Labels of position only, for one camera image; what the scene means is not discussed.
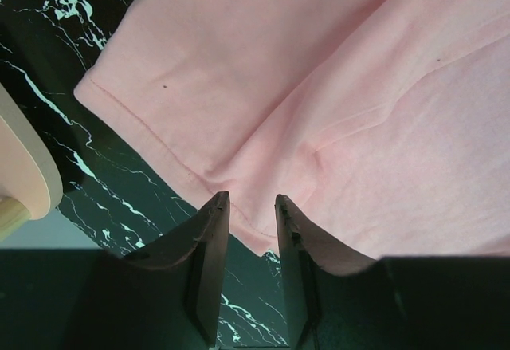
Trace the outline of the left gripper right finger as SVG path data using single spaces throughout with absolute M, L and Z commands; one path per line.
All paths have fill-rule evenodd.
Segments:
M 339 303 L 324 290 L 374 265 L 375 259 L 318 227 L 287 195 L 276 197 L 275 212 L 290 347 L 334 349 L 339 336 L 327 338 L 324 330 Z

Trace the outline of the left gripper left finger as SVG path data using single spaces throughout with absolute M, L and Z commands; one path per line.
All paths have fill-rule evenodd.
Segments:
M 141 274 L 143 344 L 213 346 L 230 228 L 230 195 L 220 191 L 184 223 L 124 256 Z

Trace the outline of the light pink t-shirt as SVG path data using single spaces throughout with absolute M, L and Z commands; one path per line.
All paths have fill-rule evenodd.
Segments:
M 135 0 L 74 94 L 256 254 L 509 252 L 509 0 Z

